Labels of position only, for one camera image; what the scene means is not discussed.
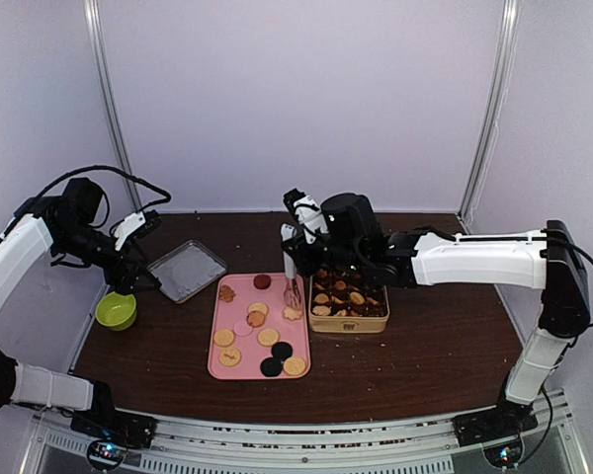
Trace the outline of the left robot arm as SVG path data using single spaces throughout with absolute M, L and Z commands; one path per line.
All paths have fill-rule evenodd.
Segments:
M 47 278 L 44 263 L 74 269 L 97 267 L 109 288 L 121 295 L 160 287 L 137 241 L 159 225 L 155 208 L 169 202 L 170 194 L 122 169 L 106 166 L 106 171 L 158 197 L 104 232 L 95 218 L 109 199 L 85 176 L 97 169 L 90 165 L 61 175 L 14 211 L 0 234 L 0 313 L 15 290 L 32 295 L 34 281 Z M 0 322 L 0 338 L 5 335 L 6 326 Z M 101 438 L 112 438 L 123 427 L 105 383 L 25 363 L 0 349 L 0 409 L 9 404 L 84 412 L 85 424 Z

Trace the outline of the silver metal tin lid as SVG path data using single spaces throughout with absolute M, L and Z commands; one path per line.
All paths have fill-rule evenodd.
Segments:
M 181 304 L 227 273 L 227 263 L 202 243 L 190 240 L 149 265 L 160 291 Z

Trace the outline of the leaf shaped tan cookie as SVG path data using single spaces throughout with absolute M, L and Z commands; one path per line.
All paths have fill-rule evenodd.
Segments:
M 286 307 L 283 311 L 283 316 L 289 321 L 296 321 L 302 318 L 303 312 L 295 308 Z

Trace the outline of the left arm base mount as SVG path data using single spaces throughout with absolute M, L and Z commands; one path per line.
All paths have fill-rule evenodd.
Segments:
M 90 411 L 67 411 L 66 415 L 71 419 L 73 431 L 132 449 L 149 448 L 157 427 L 152 417 L 117 409 L 110 417 Z

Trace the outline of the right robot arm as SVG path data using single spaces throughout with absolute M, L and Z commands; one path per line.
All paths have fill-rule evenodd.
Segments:
M 508 435 L 524 421 L 524 406 L 591 322 L 588 275 L 561 221 L 517 234 L 448 234 L 426 226 L 386 235 L 364 195 L 344 193 L 316 203 L 292 189 L 283 202 L 296 221 L 281 230 L 289 276 L 310 277 L 327 268 L 368 286 L 479 283 L 541 291 L 538 323 L 506 378 L 504 400 L 487 414 L 494 435 Z

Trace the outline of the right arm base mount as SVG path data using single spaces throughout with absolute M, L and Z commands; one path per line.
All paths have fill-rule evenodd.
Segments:
M 469 446 L 519 435 L 536 428 L 538 421 L 529 406 L 496 406 L 455 416 L 453 426 L 459 446 Z

